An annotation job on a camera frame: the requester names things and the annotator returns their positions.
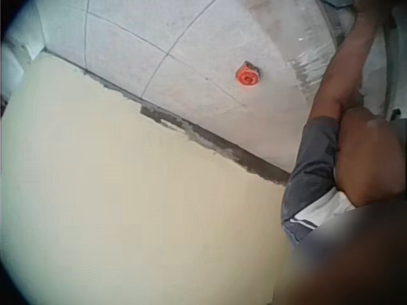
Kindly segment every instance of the person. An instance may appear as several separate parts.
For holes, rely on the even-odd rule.
[[[315,96],[282,201],[294,251],[272,305],[407,304],[405,152],[359,93],[394,5],[355,0],[355,24]]]
[[[293,245],[337,215],[404,196],[403,146],[359,93],[376,32],[395,3],[354,2],[354,26],[322,79],[284,193],[282,227]]]

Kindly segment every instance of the yellow painted wall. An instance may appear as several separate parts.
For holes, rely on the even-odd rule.
[[[2,125],[1,257],[33,304],[265,305],[283,187],[42,54]]]

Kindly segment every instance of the sleeve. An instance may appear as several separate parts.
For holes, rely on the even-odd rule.
[[[336,192],[338,130],[338,123],[328,117],[315,118],[304,126],[281,209],[282,227],[293,245],[316,228],[314,223],[295,216],[316,201],[329,201]]]

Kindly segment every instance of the tiled ceiling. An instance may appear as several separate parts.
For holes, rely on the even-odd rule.
[[[35,0],[46,47],[291,171],[335,52],[316,0]],[[235,73],[261,70],[253,87]]]

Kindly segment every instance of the orange fire sprinkler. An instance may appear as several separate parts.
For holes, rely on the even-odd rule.
[[[250,62],[245,62],[236,72],[236,79],[244,86],[254,86],[259,83],[260,69]]]

